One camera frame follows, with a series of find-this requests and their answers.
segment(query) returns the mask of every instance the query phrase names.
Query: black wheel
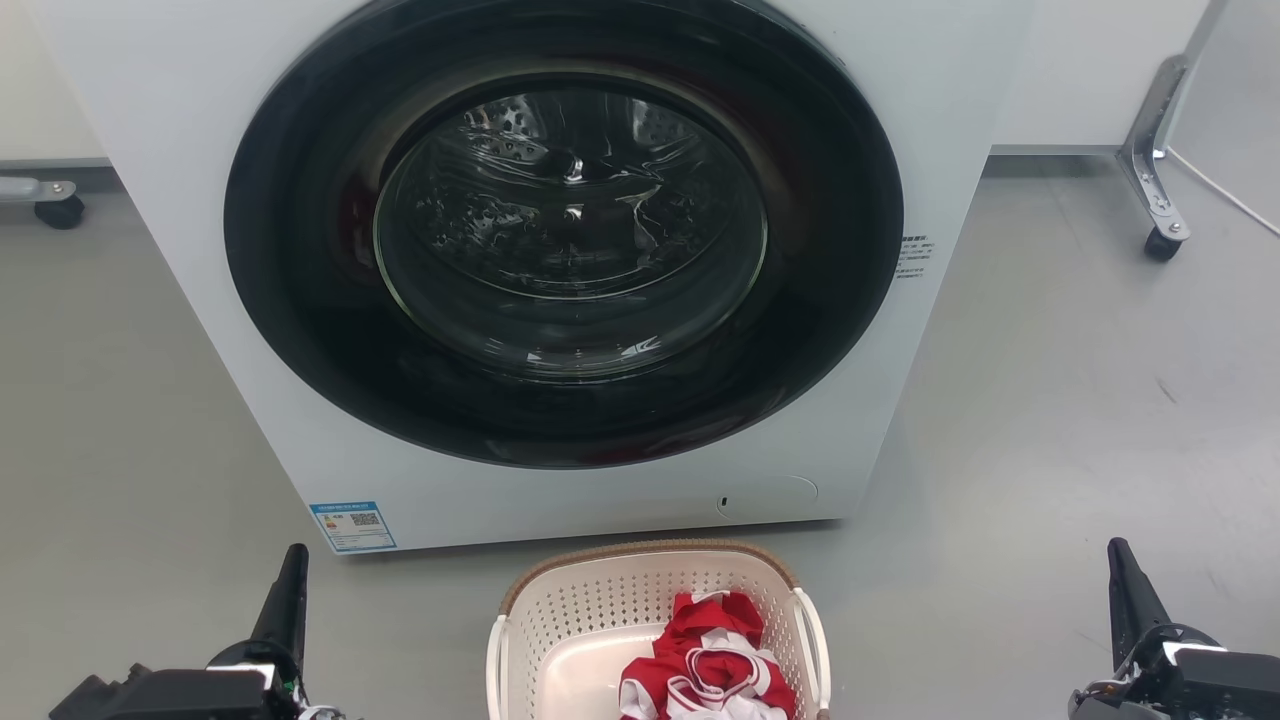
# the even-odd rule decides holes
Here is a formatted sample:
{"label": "black wheel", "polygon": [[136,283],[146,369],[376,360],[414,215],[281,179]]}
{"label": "black wheel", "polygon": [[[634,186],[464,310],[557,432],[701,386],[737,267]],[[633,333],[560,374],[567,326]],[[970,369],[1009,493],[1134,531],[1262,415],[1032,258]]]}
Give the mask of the black wheel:
{"label": "black wheel", "polygon": [[73,195],[67,200],[36,202],[36,217],[54,229],[69,231],[84,217],[84,201]]}
{"label": "black wheel", "polygon": [[1181,241],[1169,240],[1160,234],[1160,228],[1151,228],[1151,234],[1147,236],[1147,245],[1143,246],[1142,251],[1152,260],[1167,263],[1174,255],[1178,255],[1178,249],[1181,246]]}

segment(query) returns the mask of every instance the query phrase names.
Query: sticker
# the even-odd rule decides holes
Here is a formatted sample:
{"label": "sticker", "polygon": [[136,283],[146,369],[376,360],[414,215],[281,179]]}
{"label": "sticker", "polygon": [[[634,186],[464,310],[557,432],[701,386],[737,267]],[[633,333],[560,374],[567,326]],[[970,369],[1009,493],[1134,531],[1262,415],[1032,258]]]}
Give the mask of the sticker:
{"label": "sticker", "polygon": [[361,552],[365,550],[392,550],[396,538],[383,521],[376,502],[337,502],[312,505],[316,523],[329,538],[334,552]]}
{"label": "sticker", "polygon": [[928,236],[915,234],[904,237],[902,251],[897,255],[897,270],[893,273],[893,278],[900,281],[923,278],[924,266],[928,264],[929,258],[933,258],[933,243],[929,242]]}

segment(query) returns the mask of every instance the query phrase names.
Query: white plastic basket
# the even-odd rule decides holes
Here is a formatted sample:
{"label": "white plastic basket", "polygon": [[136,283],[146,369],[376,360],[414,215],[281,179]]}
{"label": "white plastic basket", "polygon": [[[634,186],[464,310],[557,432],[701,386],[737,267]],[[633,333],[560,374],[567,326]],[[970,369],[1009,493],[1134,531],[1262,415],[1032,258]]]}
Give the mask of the white plastic basket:
{"label": "white plastic basket", "polygon": [[512,585],[489,634],[489,720],[618,716],[618,680],[671,620],[676,593],[746,593],[762,646],[796,691],[795,720],[827,720],[831,667],[813,602],[780,560],[727,541],[660,541],[553,557]]}

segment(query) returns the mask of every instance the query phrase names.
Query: washing machine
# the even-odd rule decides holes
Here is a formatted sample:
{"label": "washing machine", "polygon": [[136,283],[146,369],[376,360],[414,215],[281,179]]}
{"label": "washing machine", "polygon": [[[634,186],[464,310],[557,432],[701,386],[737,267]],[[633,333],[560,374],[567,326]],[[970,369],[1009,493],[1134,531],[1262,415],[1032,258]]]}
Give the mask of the washing machine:
{"label": "washing machine", "polygon": [[1033,9],[29,6],[340,553],[847,516]]}

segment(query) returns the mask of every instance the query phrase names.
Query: red cloth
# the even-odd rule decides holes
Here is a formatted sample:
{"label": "red cloth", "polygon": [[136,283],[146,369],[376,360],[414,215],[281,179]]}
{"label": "red cloth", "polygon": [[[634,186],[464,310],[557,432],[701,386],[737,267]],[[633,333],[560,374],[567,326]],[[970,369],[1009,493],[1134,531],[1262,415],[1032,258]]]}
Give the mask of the red cloth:
{"label": "red cloth", "polygon": [[696,600],[677,594],[654,657],[622,671],[623,720],[791,720],[796,694],[773,655],[759,650],[764,620],[751,600],[732,592]]}

